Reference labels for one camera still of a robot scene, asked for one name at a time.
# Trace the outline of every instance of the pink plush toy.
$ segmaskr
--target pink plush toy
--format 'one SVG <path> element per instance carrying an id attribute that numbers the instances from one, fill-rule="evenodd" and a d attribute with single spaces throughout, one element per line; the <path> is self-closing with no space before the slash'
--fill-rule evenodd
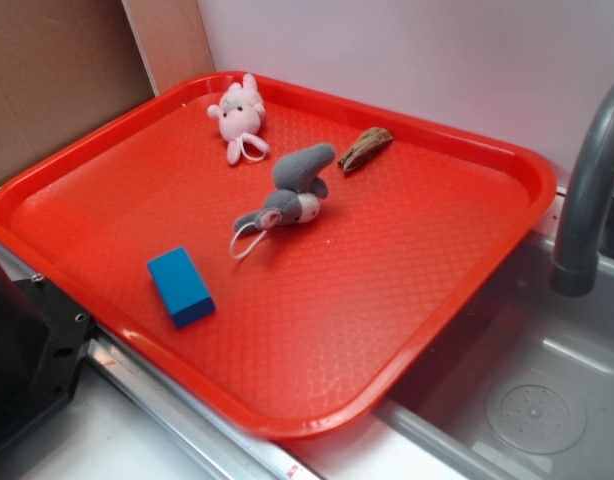
<path id="1" fill-rule="evenodd" d="M 218 105 L 207 108 L 207 115 L 218 120 L 220 135 L 228 142 L 227 162 L 235 165 L 240 154 L 253 161 L 260 161 L 269 152 L 269 145 L 256 136 L 265 118 L 265 106 L 258 93 L 256 79 L 251 73 L 243 76 L 243 84 L 232 83 L 221 97 Z M 245 143 L 250 143 L 262 152 L 260 157 L 251 157 L 245 152 Z"/>

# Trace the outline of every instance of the sink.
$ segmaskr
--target sink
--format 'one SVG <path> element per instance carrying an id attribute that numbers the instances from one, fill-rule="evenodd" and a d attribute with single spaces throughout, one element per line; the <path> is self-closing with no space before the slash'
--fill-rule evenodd
<path id="1" fill-rule="evenodd" d="M 378 409 L 470 477 L 614 479 L 614 261 L 568 298 L 552 248 L 530 234 Z"/>

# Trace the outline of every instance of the red tray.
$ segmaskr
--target red tray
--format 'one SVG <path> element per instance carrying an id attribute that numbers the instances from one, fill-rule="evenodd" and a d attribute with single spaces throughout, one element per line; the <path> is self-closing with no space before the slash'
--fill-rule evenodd
<path id="1" fill-rule="evenodd" d="M 378 402 L 546 210 L 555 181 L 522 148 L 263 77 L 272 152 L 230 167 L 206 108 L 241 79 L 189 81 L 9 182 L 0 242 L 236 424 L 305 437 Z M 351 175 L 322 173 L 318 219 L 229 255 L 275 160 L 323 141 L 342 154 L 372 126 L 394 142 Z M 217 306 L 180 330 L 146 267 L 178 246 Z"/>

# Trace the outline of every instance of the gray faucet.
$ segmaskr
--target gray faucet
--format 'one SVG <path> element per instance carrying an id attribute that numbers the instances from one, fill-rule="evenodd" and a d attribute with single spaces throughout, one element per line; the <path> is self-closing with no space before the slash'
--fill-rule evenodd
<path id="1" fill-rule="evenodd" d="M 614 86 L 596 112 L 569 182 L 552 254 L 552 288 L 571 297 L 591 292 L 599 251 L 614 258 Z"/>

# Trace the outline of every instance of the drain strainer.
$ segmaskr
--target drain strainer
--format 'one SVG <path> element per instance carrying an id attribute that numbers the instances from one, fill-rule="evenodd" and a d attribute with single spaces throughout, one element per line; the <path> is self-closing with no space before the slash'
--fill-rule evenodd
<path id="1" fill-rule="evenodd" d="M 574 445 L 587 416 L 580 398 L 539 374 L 518 375 L 494 386 L 487 398 L 487 420 L 508 445 L 547 455 Z"/>

